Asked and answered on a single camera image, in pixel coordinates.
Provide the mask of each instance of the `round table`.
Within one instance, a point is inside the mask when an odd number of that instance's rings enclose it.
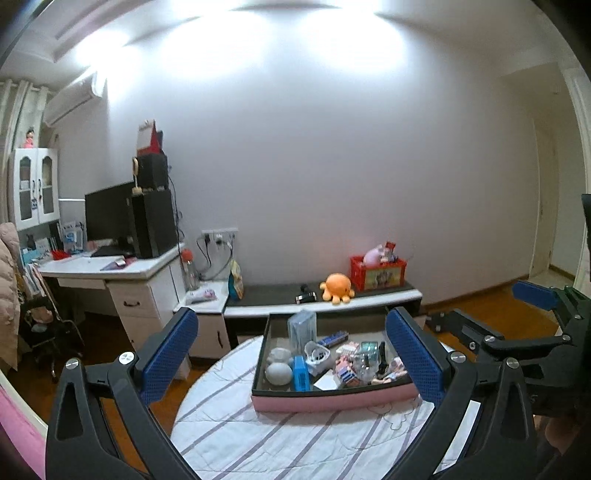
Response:
[[[203,480],[379,479],[433,411],[417,397],[321,413],[262,413],[251,388],[262,337],[240,344],[189,389],[171,441]],[[439,469],[455,463],[479,404],[471,402]]]

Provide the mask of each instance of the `air conditioner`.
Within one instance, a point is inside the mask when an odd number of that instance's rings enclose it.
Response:
[[[69,84],[47,103],[43,113],[43,121],[48,127],[53,127],[80,105],[84,105],[92,99],[101,98],[104,87],[105,78],[96,72]]]

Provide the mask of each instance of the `wall socket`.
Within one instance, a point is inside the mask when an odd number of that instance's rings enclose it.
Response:
[[[222,240],[226,242],[232,242],[235,241],[236,237],[238,236],[238,228],[210,228],[201,230],[202,236],[207,234],[209,234],[213,244],[220,235]]]

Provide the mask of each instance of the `metal screw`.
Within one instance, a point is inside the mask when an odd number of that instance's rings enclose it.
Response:
[[[466,361],[466,355],[462,352],[452,352],[449,357],[452,359],[452,362],[457,364],[462,364]]]
[[[135,355],[133,354],[133,352],[124,352],[121,355],[119,355],[119,363],[121,363],[123,365],[127,365],[134,358],[135,358]]]
[[[519,362],[517,361],[516,358],[513,358],[512,356],[510,356],[507,360],[505,360],[507,366],[509,368],[512,368],[513,370],[515,368],[519,368]]]
[[[66,362],[66,368],[68,370],[74,370],[78,365],[80,365],[80,361],[77,358],[70,358]]]

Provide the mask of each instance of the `computer tower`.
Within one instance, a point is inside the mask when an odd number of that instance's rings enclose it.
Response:
[[[128,199],[128,215],[138,258],[156,258],[177,244],[170,190],[154,190]]]

